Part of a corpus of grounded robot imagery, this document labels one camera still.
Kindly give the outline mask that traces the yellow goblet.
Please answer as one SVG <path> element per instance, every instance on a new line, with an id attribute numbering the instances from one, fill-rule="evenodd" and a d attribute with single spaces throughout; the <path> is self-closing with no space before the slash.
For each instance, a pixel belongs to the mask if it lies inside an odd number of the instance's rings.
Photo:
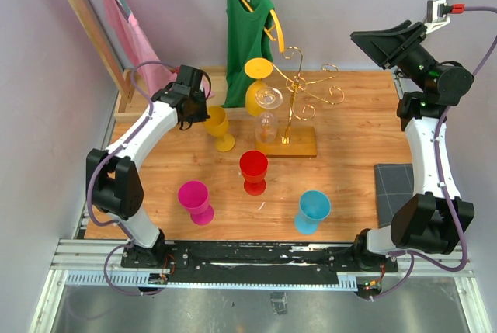
<path id="1" fill-rule="evenodd" d="M 263 57 L 250 59 L 244 66 L 245 74 L 253 79 L 245 93 L 245 109 L 250 116 L 258 116 L 264 109 L 256 100 L 257 92 L 266 87 L 264 79 L 273 72 L 273 63 Z"/>
<path id="2" fill-rule="evenodd" d="M 228 132 L 228 115 L 221 106 L 209 106 L 208 118 L 203 126 L 215 138 L 215 147 L 220 152 L 228 152 L 235 146 L 235 138 Z"/>

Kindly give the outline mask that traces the clear wine glass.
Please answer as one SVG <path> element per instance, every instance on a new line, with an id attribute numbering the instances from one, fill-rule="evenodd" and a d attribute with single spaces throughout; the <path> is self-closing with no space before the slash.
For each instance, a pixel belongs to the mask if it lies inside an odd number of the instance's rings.
<path id="1" fill-rule="evenodd" d="M 255 94 L 257 104 L 262 108 L 255 123 L 255 138 L 261 143 L 273 142 L 276 138 L 279 123 L 273 111 L 283 102 L 283 95 L 278 88 L 261 88 Z"/>

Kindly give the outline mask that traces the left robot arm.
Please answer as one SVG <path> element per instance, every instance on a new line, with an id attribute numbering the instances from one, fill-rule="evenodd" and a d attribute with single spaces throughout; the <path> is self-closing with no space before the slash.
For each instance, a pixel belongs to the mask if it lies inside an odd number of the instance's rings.
<path id="1" fill-rule="evenodd" d="M 165 235 L 143 208 L 140 167 L 172 129 L 188 130 L 208 119 L 211 80 L 200 68 L 180 65 L 175 79 L 146 95 L 148 105 L 116 142 L 86 157 L 86 206 L 98 227 L 118 226 L 140 263 L 155 268 L 166 258 Z"/>

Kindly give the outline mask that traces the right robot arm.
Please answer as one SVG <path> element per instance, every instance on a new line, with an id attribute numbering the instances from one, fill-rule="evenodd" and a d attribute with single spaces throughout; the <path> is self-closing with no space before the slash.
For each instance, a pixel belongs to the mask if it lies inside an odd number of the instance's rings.
<path id="1" fill-rule="evenodd" d="M 404 21 L 390 29 L 355 31 L 351 40 L 379 67 L 396 67 L 418 90 L 400 99 L 397 116 L 408 140 L 414 175 L 412 198 L 394 214 L 390 225 L 365 229 L 349 249 L 362 271 L 405 253 L 430 261 L 456 246 L 467 261 L 464 232 L 474 218 L 472 203 L 461 199 L 447 155 L 448 110 L 470 90 L 474 76 L 456 61 L 436 60 L 423 46 L 429 29 Z"/>

